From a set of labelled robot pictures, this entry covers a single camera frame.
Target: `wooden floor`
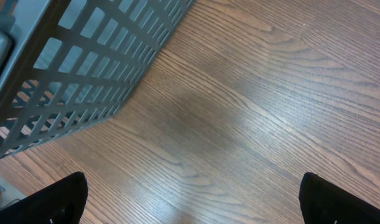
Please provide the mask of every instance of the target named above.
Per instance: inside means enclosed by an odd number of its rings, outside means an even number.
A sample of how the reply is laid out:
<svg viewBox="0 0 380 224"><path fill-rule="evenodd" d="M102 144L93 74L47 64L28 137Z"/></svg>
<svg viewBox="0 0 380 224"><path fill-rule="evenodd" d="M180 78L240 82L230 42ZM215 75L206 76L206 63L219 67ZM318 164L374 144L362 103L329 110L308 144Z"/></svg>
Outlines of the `wooden floor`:
<svg viewBox="0 0 380 224"><path fill-rule="evenodd" d="M109 121L0 161L83 223L302 223L314 172L380 208L380 0L197 0Z"/></svg>

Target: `laminate flooring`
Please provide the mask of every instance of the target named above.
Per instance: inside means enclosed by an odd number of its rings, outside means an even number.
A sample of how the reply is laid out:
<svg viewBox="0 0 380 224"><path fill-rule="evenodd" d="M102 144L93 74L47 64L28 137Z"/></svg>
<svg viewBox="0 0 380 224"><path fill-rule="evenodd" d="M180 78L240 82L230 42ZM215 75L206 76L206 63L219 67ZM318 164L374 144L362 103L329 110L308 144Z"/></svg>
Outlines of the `laminate flooring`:
<svg viewBox="0 0 380 224"><path fill-rule="evenodd" d="M380 0L197 0L113 118L0 160L82 223L303 223L314 172L380 208Z"/></svg>

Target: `rectangular opening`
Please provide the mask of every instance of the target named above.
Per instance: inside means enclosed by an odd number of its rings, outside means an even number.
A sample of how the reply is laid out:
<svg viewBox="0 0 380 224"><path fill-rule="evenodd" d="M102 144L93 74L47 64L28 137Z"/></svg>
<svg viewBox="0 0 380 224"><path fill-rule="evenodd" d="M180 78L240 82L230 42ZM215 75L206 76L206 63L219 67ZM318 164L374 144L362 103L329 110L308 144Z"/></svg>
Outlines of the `rectangular opening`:
<svg viewBox="0 0 380 224"><path fill-rule="evenodd" d="M121 89L121 87L118 87L118 89L116 90L116 91L114 91L113 92L113 95L112 95L112 97L111 97L111 99L110 99L110 102L113 102L113 101L115 101L115 99L118 97L118 95L119 95L119 90Z"/></svg>
<svg viewBox="0 0 380 224"><path fill-rule="evenodd" d="M111 49L116 50L121 45L122 41L124 40L125 36L127 34L127 29L125 27L122 27L117 36L115 37L113 43L111 44Z"/></svg>
<svg viewBox="0 0 380 224"><path fill-rule="evenodd" d="M77 46L72 46L71 50L65 57L63 63L58 69L59 72L69 73L71 72L72 67L78 60L79 56L82 54L83 49Z"/></svg>
<svg viewBox="0 0 380 224"><path fill-rule="evenodd" d="M138 4L135 6L135 8L133 9L132 13L130 14L129 16L130 20L132 20L133 22L136 21L140 12L145 8L146 4L147 4L147 0L140 0Z"/></svg>
<svg viewBox="0 0 380 224"><path fill-rule="evenodd" d="M150 50L151 48L148 45L144 48L139 57L140 62L144 62L144 58L147 56Z"/></svg>
<svg viewBox="0 0 380 224"><path fill-rule="evenodd" d="M158 38L164 29L166 29L165 26L164 26L163 24L161 24L161 25L159 26L159 28L157 29L157 31L154 33L154 35L152 35L152 38L153 38L154 40L155 40L156 38Z"/></svg>
<svg viewBox="0 0 380 224"><path fill-rule="evenodd" d="M154 10L151 7L148 7L147 12L143 15L141 20L139 21L139 27L142 29L146 22L154 16Z"/></svg>
<svg viewBox="0 0 380 224"><path fill-rule="evenodd" d="M54 97L54 94L58 92L58 90L61 87L60 82L51 82L49 86L47 87L47 90L44 91L44 94L40 97L40 100L37 102L37 106L43 107L43 106L49 106L51 100Z"/></svg>
<svg viewBox="0 0 380 224"><path fill-rule="evenodd" d="M177 1L173 9L169 12L169 18L173 19L174 15L180 10L180 1Z"/></svg>
<svg viewBox="0 0 380 224"><path fill-rule="evenodd" d="M100 22L104 19L105 13L100 8L96 8L90 16L88 22L80 32L83 37L91 38L95 33Z"/></svg>
<svg viewBox="0 0 380 224"><path fill-rule="evenodd" d="M76 19L80 15L82 9L84 8L86 2L87 0L71 0L63 16L58 22L58 25L66 29L71 29Z"/></svg>
<svg viewBox="0 0 380 224"><path fill-rule="evenodd" d="M174 3L173 0L169 0L169 2L165 6L165 11L170 12L173 8L173 3Z"/></svg>
<svg viewBox="0 0 380 224"><path fill-rule="evenodd" d="M103 59L100 60L100 63L97 65L96 69L94 70L93 74L91 74L91 76L94 78L98 78L101 75L101 72L103 72L109 64L109 61L110 59L108 57L103 57Z"/></svg>
<svg viewBox="0 0 380 224"><path fill-rule="evenodd" d="M41 141L41 139L32 142L31 144L28 145L27 149L29 149L30 147L36 146L40 141Z"/></svg>
<svg viewBox="0 0 380 224"><path fill-rule="evenodd" d="M164 30L161 35L159 36L159 38L157 39L157 43L160 45L164 42L165 38L169 35L169 31L168 30Z"/></svg>
<svg viewBox="0 0 380 224"><path fill-rule="evenodd" d="M114 80L119 81L121 78L124 78L126 75L126 72L129 70L129 65L125 65L125 67L122 69L121 72L119 72L115 77Z"/></svg>
<svg viewBox="0 0 380 224"><path fill-rule="evenodd" d="M132 79L132 76L137 72L137 70L138 70L138 68L132 68L131 70L130 70L130 72L128 73L128 75L126 76L126 78L125 78L125 82L130 82L130 80Z"/></svg>
<svg viewBox="0 0 380 224"><path fill-rule="evenodd" d="M118 6L118 9L122 12L127 12L130 5L132 4L133 0L122 0L121 3Z"/></svg>
<svg viewBox="0 0 380 224"><path fill-rule="evenodd" d="M91 116L93 115L93 113L95 113L95 109L90 109L88 114L86 115L86 117L84 118L83 122L86 123L86 122L89 122Z"/></svg>
<svg viewBox="0 0 380 224"><path fill-rule="evenodd" d="M113 87L109 88L103 88L103 92L100 97L98 97L99 100L97 100L95 103L101 103L104 102L104 100L107 98L107 96L112 92Z"/></svg>
<svg viewBox="0 0 380 224"><path fill-rule="evenodd" d="M65 114L65 116L61 120L61 124L62 124L63 127L65 127L67 125L68 120L71 118L72 114L73 114L73 111L68 112L68 113Z"/></svg>
<svg viewBox="0 0 380 224"><path fill-rule="evenodd" d="M118 98L116 99L116 101L121 101L123 99L123 97L125 96L125 94L127 93L127 91L129 91L129 87L126 87L118 96Z"/></svg>
<svg viewBox="0 0 380 224"><path fill-rule="evenodd" d="M17 118L8 118L0 123L0 144L4 142L4 140L10 134L10 130L12 129L14 123L17 121Z"/></svg>
<svg viewBox="0 0 380 224"><path fill-rule="evenodd" d="M91 94L91 96L89 97L87 103L91 103L93 102L93 100L95 100L95 98L97 97L98 93L103 89L103 86L97 86L93 93Z"/></svg>
<svg viewBox="0 0 380 224"><path fill-rule="evenodd" d="M67 89L65 89L61 99L59 100L60 105L65 105L75 93L76 89L79 87L77 83L71 83L68 85Z"/></svg>
<svg viewBox="0 0 380 224"><path fill-rule="evenodd" d="M127 53L127 51L129 50L130 46L132 45L135 39L136 39L136 36L134 34L131 34L129 39L126 41L126 43L124 43L124 46L121 51L122 54Z"/></svg>
<svg viewBox="0 0 380 224"><path fill-rule="evenodd" d="M155 30L160 26L159 17L155 16L150 25L151 26L149 26L147 23L144 28L147 31L147 34L153 34Z"/></svg>
<svg viewBox="0 0 380 224"><path fill-rule="evenodd" d="M27 125L24 125L21 129L21 137L27 137L30 132L32 131L32 129L30 127L28 127Z"/></svg>
<svg viewBox="0 0 380 224"><path fill-rule="evenodd" d="M10 156L11 154L15 153L18 149L20 149L22 147L22 145L20 146L16 146L16 147L13 147L9 150L7 150L5 153L4 153L4 157L6 156Z"/></svg>
<svg viewBox="0 0 380 224"><path fill-rule="evenodd" d="M143 50L145 49L146 45L143 44L143 42L140 42L140 44L138 45L137 49L134 51L132 57L135 58L135 59L138 59L139 55L141 54L141 52L143 52Z"/></svg>
<svg viewBox="0 0 380 224"><path fill-rule="evenodd" d="M141 73L141 69L138 69L138 70L135 72L135 74L132 76L132 78L130 79L130 82L131 82L131 83L134 83L134 82L137 80L137 78L139 77L140 73Z"/></svg>
<svg viewBox="0 0 380 224"><path fill-rule="evenodd" d="M134 55L134 52L136 51L136 49L139 47L141 41L137 38L135 38L132 43L129 45L129 47L127 48L127 50L125 51L125 54L126 55L131 55L131 57Z"/></svg>
<svg viewBox="0 0 380 224"><path fill-rule="evenodd" d="M77 75L86 75L89 72L89 69L97 59L98 54L90 52L86 59L83 61L81 67L79 68Z"/></svg>
<svg viewBox="0 0 380 224"><path fill-rule="evenodd" d="M134 81L134 84L137 84L139 83L141 77L142 77L142 74L143 74L143 70L139 70L139 74L138 76L136 77L135 81Z"/></svg>
<svg viewBox="0 0 380 224"><path fill-rule="evenodd" d="M105 43L107 43L107 41L111 37L111 34L114 32L117 26L118 22L116 22L114 19L110 19L106 27L104 28L104 31L98 37L97 43L105 45Z"/></svg>
<svg viewBox="0 0 380 224"><path fill-rule="evenodd" d="M116 71L117 67L119 66L119 61L118 60L114 60L114 62L111 64L111 66L109 67L108 71L104 74L104 79L110 79L111 78L111 75L113 75L113 73Z"/></svg>
<svg viewBox="0 0 380 224"><path fill-rule="evenodd" d="M155 50L150 50L150 52L147 53L146 57L144 58L144 61L143 63L146 63L148 64L153 56L153 54L155 53Z"/></svg>
<svg viewBox="0 0 380 224"><path fill-rule="evenodd" d="M176 25L176 23L178 22L178 19L182 16L182 14L183 14L182 11L178 11L177 12L177 14L172 19L173 25Z"/></svg>
<svg viewBox="0 0 380 224"><path fill-rule="evenodd" d="M45 47L43 47L43 50L38 56L38 59L36 60L34 64L34 68L37 69L48 69L50 63L52 63L52 60L55 58L55 56L58 53L58 50L60 49L62 45L61 40L57 40L55 38L49 38L48 41L45 44Z"/></svg>
<svg viewBox="0 0 380 224"><path fill-rule="evenodd" d="M48 131L52 127L52 125L54 124L58 115L59 115L58 113L57 114L51 114L47 118L47 120L46 120L44 126L42 127L42 130L40 130L40 132L42 133L42 132ZM57 128L62 128L62 127L63 127L62 123L58 124L58 126L57 126Z"/></svg>
<svg viewBox="0 0 380 224"><path fill-rule="evenodd" d="M77 125L78 122L80 121L83 113L80 113L78 116L76 116L75 120L73 120L72 126Z"/></svg>
<svg viewBox="0 0 380 224"><path fill-rule="evenodd" d="M75 100L75 103L81 103L83 99L86 97L88 92L91 90L92 85L86 84L83 88L82 91L79 93L78 97Z"/></svg>

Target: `gray plastic basket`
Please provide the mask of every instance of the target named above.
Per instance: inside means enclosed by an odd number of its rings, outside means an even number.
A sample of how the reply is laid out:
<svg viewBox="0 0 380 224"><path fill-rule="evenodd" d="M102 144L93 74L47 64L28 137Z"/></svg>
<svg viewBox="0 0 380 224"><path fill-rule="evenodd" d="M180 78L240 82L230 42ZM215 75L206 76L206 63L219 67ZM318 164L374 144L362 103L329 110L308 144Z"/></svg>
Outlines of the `gray plastic basket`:
<svg viewBox="0 0 380 224"><path fill-rule="evenodd" d="M19 0L0 158L115 114L194 0Z"/></svg>

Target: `mesh side panel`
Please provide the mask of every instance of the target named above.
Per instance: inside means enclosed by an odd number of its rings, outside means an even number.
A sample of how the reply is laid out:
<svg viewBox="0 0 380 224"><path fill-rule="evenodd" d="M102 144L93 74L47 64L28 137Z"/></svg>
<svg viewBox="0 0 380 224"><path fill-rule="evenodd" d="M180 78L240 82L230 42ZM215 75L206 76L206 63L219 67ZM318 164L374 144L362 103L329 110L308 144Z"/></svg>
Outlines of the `mesh side panel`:
<svg viewBox="0 0 380 224"><path fill-rule="evenodd" d="M193 0L52 1L0 95L0 158L115 114Z"/></svg>

